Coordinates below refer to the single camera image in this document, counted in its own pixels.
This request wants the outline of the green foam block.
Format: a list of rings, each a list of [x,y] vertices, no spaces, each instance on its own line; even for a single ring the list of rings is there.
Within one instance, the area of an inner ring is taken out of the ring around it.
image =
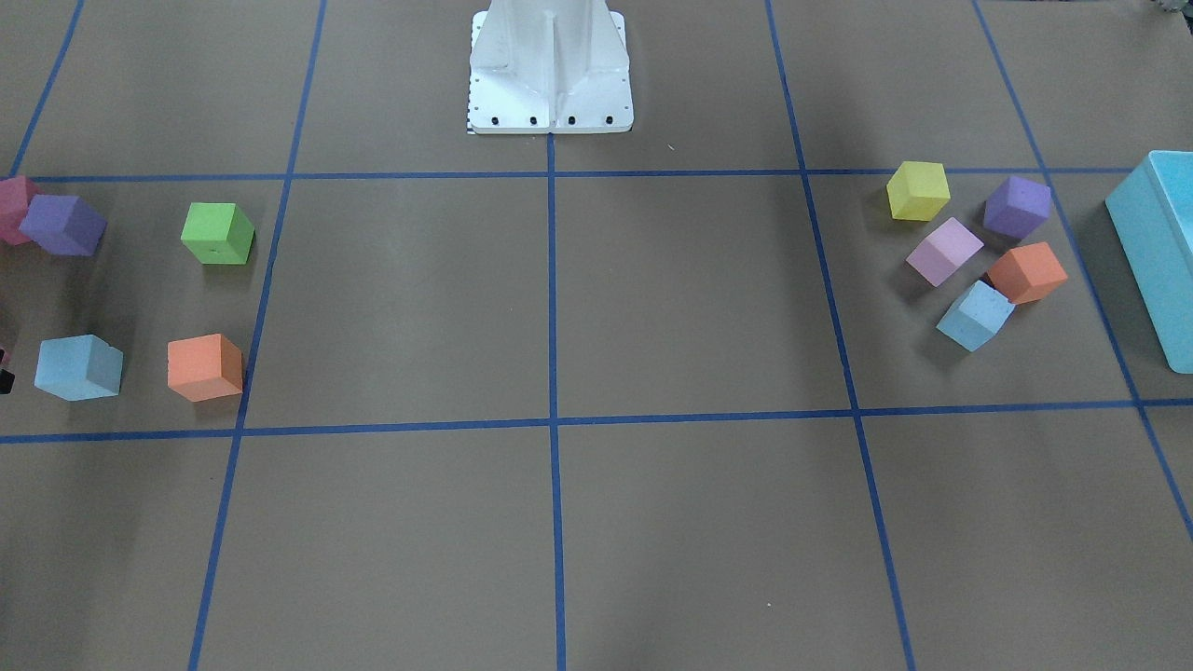
[[[255,238],[252,224],[236,203],[192,202],[180,240],[204,265],[245,265]]]

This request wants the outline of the pink foam block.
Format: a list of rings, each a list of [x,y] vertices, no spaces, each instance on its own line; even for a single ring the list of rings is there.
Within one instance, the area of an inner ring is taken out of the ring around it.
[[[11,246],[33,242],[21,233],[33,196],[41,193],[37,184],[25,176],[1,180],[1,240]]]

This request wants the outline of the purple foam block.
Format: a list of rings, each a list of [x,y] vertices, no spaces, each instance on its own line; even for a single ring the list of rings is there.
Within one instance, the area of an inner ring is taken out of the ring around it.
[[[48,253],[94,256],[106,227],[106,218],[81,197],[39,193],[19,230]]]
[[[1022,240],[1047,221],[1051,208],[1051,187],[1010,176],[988,197],[981,224],[1005,238]]]

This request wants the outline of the light blue foam block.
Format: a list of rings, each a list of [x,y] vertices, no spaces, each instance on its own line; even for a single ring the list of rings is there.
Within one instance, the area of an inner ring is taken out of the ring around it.
[[[64,401],[119,395],[124,356],[97,336],[69,336],[39,345],[33,386]]]
[[[942,336],[975,352],[1001,331],[1015,304],[984,281],[975,281],[950,306],[937,324]]]

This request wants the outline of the orange foam block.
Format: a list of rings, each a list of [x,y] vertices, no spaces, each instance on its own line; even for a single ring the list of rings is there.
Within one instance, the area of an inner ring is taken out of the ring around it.
[[[985,279],[1018,306],[1047,297],[1069,276],[1052,247],[1041,241],[1006,251],[985,272]]]
[[[243,353],[222,333],[169,341],[167,368],[171,390],[192,404],[243,393]]]

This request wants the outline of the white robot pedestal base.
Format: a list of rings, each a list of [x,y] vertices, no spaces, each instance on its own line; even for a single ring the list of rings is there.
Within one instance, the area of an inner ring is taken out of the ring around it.
[[[469,133],[632,129],[626,21],[605,1],[492,1],[470,38]]]

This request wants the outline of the yellow foam block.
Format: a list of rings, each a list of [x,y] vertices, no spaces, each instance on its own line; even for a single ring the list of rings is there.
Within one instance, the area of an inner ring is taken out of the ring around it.
[[[945,166],[905,160],[886,184],[889,209],[900,221],[929,222],[952,199]]]

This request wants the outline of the lilac foam block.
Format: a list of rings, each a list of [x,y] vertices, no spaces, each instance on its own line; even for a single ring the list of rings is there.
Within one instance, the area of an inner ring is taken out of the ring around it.
[[[932,287],[941,287],[981,248],[979,238],[958,218],[950,217],[911,250],[905,263]]]

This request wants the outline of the light blue plastic bin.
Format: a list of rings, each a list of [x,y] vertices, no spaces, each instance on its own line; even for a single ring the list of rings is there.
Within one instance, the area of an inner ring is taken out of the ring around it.
[[[1192,373],[1192,153],[1151,150],[1106,199],[1173,371]]]

